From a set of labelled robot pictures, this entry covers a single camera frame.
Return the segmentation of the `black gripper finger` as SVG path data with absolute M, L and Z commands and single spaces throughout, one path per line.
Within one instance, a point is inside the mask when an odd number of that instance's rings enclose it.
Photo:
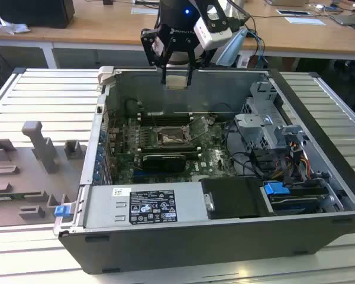
M 170 28 L 143 29 L 141 31 L 141 43 L 150 66 L 156 66 L 162 70 L 162 85 L 166 84 L 167 63 L 175 51 L 176 38 L 171 35 Z M 161 55 L 154 51 L 153 44 L 157 41 L 163 44 Z
M 187 76 L 187 86 L 192 83 L 192 76 L 195 70 L 205 68 L 208 66 L 208 55 L 209 52 L 204 50 L 204 48 L 198 44 L 195 48 L 190 49 L 188 52 L 188 76 Z

